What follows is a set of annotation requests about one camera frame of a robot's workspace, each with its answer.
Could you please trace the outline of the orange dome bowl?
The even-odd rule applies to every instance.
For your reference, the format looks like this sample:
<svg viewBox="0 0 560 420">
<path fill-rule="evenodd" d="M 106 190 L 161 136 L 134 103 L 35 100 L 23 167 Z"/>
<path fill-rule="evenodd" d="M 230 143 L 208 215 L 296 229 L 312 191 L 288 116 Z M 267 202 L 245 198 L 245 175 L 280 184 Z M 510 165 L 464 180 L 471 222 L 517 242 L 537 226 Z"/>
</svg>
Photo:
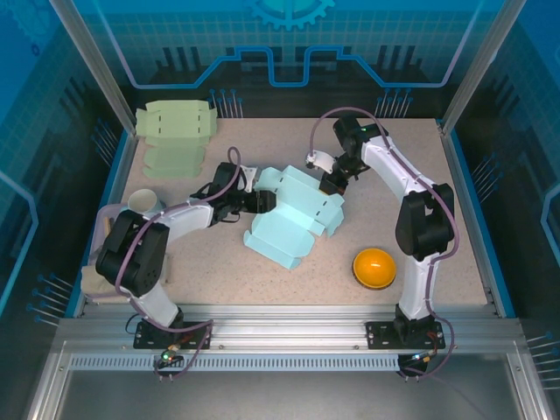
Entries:
<svg viewBox="0 0 560 420">
<path fill-rule="evenodd" d="M 396 263 L 386 251 L 367 248 L 353 259 L 352 272 L 361 286 L 370 290 L 383 290 L 395 281 Z"/>
</svg>

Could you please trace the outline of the pale blue mug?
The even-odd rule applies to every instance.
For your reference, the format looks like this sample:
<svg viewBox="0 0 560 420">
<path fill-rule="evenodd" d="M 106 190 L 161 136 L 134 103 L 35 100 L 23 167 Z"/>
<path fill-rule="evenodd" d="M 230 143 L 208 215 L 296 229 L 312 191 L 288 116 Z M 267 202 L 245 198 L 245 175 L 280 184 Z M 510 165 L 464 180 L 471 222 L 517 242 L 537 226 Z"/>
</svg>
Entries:
<svg viewBox="0 0 560 420">
<path fill-rule="evenodd" d="M 128 201 L 127 208 L 145 217 L 152 217 L 165 209 L 165 203 L 151 189 L 139 189 L 133 192 Z"/>
</svg>

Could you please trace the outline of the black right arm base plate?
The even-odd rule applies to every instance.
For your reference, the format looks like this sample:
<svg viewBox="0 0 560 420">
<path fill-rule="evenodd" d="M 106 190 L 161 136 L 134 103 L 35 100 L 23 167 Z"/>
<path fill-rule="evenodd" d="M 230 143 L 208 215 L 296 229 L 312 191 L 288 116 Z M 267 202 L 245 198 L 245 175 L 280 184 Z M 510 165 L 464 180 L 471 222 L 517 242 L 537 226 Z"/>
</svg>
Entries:
<svg viewBox="0 0 560 420">
<path fill-rule="evenodd" d="M 371 321 L 365 324 L 369 350 L 446 349 L 445 336 L 437 321 L 427 325 L 397 327 L 395 321 Z"/>
</svg>

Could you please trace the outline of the aluminium front rail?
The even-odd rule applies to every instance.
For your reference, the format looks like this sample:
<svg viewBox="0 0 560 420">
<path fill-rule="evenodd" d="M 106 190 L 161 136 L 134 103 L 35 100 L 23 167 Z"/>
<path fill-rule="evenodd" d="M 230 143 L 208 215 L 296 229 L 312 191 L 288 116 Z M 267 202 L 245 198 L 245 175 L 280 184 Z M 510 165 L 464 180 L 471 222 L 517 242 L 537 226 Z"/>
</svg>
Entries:
<svg viewBox="0 0 560 420">
<path fill-rule="evenodd" d="M 390 321 L 392 304 L 382 305 L 211 305 L 182 308 L 188 321 L 213 320 L 212 353 L 364 354 L 365 324 Z M 52 350 L 65 353 L 132 352 L 124 330 L 131 309 L 124 304 L 88 305 L 80 318 L 59 322 Z M 451 322 L 444 330 L 458 354 L 508 354 L 527 348 L 521 322 L 500 318 L 490 305 L 440 307 Z"/>
</svg>

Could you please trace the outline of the aluminium frame post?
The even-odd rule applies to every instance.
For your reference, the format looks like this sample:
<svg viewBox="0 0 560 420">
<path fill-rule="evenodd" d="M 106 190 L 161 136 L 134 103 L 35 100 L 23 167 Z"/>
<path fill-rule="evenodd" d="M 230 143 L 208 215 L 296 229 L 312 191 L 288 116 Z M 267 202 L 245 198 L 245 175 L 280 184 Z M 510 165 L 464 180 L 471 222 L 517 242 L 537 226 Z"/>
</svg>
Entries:
<svg viewBox="0 0 560 420">
<path fill-rule="evenodd" d="M 466 106 L 472 99 L 487 69 L 495 60 L 504 40 L 519 17 L 527 0 L 504 0 L 472 64 L 469 66 L 458 90 L 452 97 L 440 124 L 440 134 L 449 137 Z"/>
<path fill-rule="evenodd" d="M 49 3 L 56 12 L 60 22 L 65 27 L 66 32 L 73 41 L 122 127 L 128 134 L 135 135 L 136 118 L 133 116 L 122 90 L 119 88 L 102 52 L 95 43 L 91 32 L 75 7 L 74 2 L 72 0 L 49 0 Z"/>
</svg>

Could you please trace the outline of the light blue paper box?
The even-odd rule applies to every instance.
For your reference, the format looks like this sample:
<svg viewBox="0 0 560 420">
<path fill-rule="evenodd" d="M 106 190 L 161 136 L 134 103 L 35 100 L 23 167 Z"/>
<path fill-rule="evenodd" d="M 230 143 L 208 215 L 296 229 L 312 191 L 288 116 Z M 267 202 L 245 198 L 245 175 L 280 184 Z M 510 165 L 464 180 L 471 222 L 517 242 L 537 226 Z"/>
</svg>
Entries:
<svg viewBox="0 0 560 420">
<path fill-rule="evenodd" d="M 291 165 L 264 169 L 255 189 L 274 193 L 276 207 L 253 219 L 243 243 L 287 270 L 311 253 L 316 237 L 332 236 L 344 220 L 343 197 L 321 192 L 317 179 Z"/>
</svg>

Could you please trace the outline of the beige cloth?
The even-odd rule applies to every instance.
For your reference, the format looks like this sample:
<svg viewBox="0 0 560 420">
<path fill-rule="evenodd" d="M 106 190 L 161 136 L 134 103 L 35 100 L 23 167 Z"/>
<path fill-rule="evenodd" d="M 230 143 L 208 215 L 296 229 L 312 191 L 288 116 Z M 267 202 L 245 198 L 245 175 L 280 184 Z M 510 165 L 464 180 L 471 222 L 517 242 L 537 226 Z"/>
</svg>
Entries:
<svg viewBox="0 0 560 420">
<path fill-rule="evenodd" d="M 170 274 L 170 257 L 166 254 L 157 287 L 163 293 L 167 292 L 167 280 Z M 127 302 L 127 298 L 117 293 L 112 283 L 96 272 L 94 265 L 84 266 L 81 269 L 80 289 L 88 300 L 96 304 L 125 304 Z"/>
</svg>

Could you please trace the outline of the aluminium table side rail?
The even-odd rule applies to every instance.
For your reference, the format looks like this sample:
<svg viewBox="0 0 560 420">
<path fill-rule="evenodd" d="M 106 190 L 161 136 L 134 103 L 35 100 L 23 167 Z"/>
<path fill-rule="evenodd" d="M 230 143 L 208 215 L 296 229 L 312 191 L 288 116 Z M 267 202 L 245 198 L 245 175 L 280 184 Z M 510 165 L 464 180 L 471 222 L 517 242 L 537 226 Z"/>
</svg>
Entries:
<svg viewBox="0 0 560 420">
<path fill-rule="evenodd" d="M 96 214 L 106 205 L 118 204 L 122 201 L 137 143 L 138 139 L 135 136 L 129 134 L 126 130 L 122 132 Z M 81 260 L 81 266 L 85 266 L 89 261 L 95 237 L 96 218 L 97 215 L 94 216 L 94 223 Z M 89 295 L 81 291 L 81 269 L 79 269 L 64 317 L 67 319 L 78 318 L 82 314 L 87 299 L 89 299 Z"/>
<path fill-rule="evenodd" d="M 465 230 L 470 243 L 469 248 L 476 262 L 479 280 L 485 293 L 486 306 L 490 306 L 495 317 L 502 318 L 503 313 L 500 297 L 496 297 L 494 294 L 494 273 L 487 257 L 478 220 L 468 192 L 466 179 L 459 162 L 459 155 L 456 152 L 450 136 L 441 133 L 440 138 L 465 224 Z"/>
</svg>

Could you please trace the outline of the light green paper box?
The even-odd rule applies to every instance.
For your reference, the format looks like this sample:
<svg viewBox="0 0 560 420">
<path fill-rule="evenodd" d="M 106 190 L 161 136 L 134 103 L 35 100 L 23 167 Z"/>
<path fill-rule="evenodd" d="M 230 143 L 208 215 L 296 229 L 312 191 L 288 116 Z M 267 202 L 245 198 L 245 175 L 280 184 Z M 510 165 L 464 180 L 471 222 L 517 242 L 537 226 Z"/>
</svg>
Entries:
<svg viewBox="0 0 560 420">
<path fill-rule="evenodd" d="M 152 101 L 138 108 L 136 134 L 147 144 L 143 174 L 149 179 L 198 177 L 217 117 L 217 110 L 201 100 Z"/>
</svg>

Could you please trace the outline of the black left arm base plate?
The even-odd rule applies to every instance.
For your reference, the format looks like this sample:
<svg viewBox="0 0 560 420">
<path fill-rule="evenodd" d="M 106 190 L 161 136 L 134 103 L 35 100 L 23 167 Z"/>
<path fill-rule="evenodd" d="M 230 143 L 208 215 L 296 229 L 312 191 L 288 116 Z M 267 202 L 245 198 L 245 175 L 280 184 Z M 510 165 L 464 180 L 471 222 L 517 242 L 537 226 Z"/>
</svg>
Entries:
<svg viewBox="0 0 560 420">
<path fill-rule="evenodd" d="M 157 329 L 141 320 L 136 325 L 133 347 L 135 349 L 164 350 L 171 345 L 179 345 L 180 350 L 195 350 L 201 342 L 206 328 L 191 332 L 173 333 Z"/>
</svg>

